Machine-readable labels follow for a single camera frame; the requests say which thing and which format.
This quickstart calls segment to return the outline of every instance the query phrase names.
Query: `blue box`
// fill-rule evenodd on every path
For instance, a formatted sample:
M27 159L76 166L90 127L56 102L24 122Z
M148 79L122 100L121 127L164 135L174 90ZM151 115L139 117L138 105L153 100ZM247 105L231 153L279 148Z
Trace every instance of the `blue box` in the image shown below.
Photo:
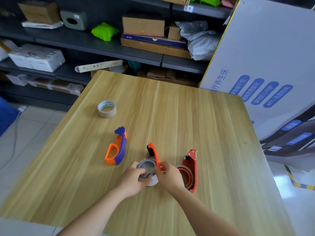
M171 40L171 39L166 39L165 37L123 34L123 39L131 39L131 40L153 43L153 44L158 44L158 45L163 45L163 46L187 49L186 41Z

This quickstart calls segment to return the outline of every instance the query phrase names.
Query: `brown tape roll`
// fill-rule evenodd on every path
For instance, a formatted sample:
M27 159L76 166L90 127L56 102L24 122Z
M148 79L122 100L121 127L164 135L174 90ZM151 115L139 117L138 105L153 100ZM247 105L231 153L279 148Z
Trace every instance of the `brown tape roll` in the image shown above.
M105 107L113 107L113 109L108 112L102 111L102 109ZM99 105L97 105L97 110L99 111L99 114L102 118L112 118L117 113L116 105L109 100L99 103Z

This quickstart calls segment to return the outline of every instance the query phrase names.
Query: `white tile floor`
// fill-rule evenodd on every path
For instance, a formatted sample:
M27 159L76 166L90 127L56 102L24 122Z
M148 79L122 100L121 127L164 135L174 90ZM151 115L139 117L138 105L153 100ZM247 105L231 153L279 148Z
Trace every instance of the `white tile floor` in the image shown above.
M14 161L0 170L0 205L18 181L25 168L34 160L65 112L29 106L17 122L17 142ZM0 169L12 155L14 124L0 137ZM297 236L314 236L315 191L292 186L284 165L269 162L276 184L284 200ZM290 167L299 183L315 186L315 170L307 173ZM0 218L0 236L55 236L61 229L27 222Z

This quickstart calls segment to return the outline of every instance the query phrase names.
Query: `hand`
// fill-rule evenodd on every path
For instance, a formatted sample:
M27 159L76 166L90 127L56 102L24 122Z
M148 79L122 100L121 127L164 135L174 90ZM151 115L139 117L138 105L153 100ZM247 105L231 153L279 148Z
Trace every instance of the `hand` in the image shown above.
M137 194L152 181L152 179L141 179L138 181L139 175L146 172L144 168L137 169L136 167L138 164L139 162L132 162L128 169L125 170L121 176L118 188L122 190L124 198L128 198Z
M159 168L155 168L155 174L158 177L158 182L165 188L171 195L179 189L186 189L183 178L179 170L171 165L170 163L164 161L161 162L160 165L162 166L165 172L162 172Z

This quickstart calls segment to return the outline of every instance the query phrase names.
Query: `white cable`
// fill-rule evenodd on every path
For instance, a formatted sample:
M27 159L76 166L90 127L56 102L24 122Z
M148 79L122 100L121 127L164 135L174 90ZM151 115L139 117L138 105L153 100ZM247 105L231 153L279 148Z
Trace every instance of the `white cable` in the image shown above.
M19 117L21 115L22 112L25 111L27 107L26 106L21 106L19 107L19 114L16 116L16 119L14 120L13 124L15 124L15 127L14 127L14 142L13 142L13 151L12 151L12 154L9 158L9 160L7 161L7 163L2 167L0 168L0 175L2 174L3 171L5 171L11 164L12 162L18 157L14 157L15 155L15 151L16 151L16 141L17 141L17 137L18 137L18 120L19 120Z

